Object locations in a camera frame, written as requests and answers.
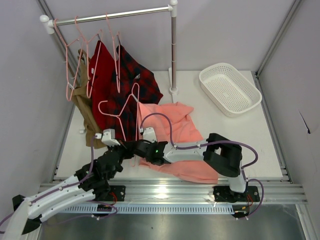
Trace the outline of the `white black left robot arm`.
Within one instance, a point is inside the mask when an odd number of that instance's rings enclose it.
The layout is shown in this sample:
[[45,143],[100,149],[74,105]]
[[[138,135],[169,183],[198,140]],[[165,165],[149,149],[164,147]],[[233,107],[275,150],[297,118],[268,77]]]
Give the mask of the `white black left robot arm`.
[[86,201],[115,201],[116,195],[108,181],[123,170],[122,162],[134,156],[136,141],[126,141],[108,150],[77,170],[61,183],[36,195],[12,198],[15,212],[13,231],[20,236],[36,230],[56,213]]

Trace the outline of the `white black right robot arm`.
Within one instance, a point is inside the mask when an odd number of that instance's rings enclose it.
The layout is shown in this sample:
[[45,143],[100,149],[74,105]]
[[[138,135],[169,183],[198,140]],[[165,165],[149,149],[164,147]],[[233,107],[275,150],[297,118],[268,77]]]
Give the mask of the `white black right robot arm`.
[[167,141],[139,140],[134,154],[149,164],[171,168],[175,175],[194,175],[198,181],[216,172],[228,179],[229,188],[244,193],[246,180],[241,170],[242,147],[236,142],[211,133],[206,140],[171,145]]

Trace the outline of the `pink skirt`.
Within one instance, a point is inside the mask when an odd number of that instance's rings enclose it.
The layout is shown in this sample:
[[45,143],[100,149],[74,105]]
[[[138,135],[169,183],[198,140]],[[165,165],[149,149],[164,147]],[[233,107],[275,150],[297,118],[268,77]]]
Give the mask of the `pink skirt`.
[[[138,124],[144,128],[152,127],[158,141],[170,141],[170,125],[172,125],[174,143],[201,141],[204,138],[196,129],[190,116],[193,110],[193,107],[179,102],[162,105],[140,103]],[[218,182],[218,173],[204,161],[184,160],[158,166],[142,158],[139,165],[188,182],[201,184]]]

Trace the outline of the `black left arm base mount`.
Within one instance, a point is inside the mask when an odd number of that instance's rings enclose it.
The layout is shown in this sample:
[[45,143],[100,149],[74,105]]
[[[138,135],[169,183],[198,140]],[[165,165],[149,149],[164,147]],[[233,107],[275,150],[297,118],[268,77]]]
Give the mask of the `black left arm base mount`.
[[126,196],[125,185],[109,185],[106,180],[93,181],[87,179],[79,188],[88,192],[93,190],[94,201],[97,202],[123,202]]

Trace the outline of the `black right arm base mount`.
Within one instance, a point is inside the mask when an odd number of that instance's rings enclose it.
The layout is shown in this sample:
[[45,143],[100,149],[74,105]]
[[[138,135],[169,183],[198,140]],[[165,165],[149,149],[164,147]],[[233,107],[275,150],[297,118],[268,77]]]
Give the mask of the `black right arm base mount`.
[[257,203],[261,200],[256,186],[247,186],[245,191],[241,193],[232,191],[226,185],[217,185],[213,187],[213,196],[218,203]]

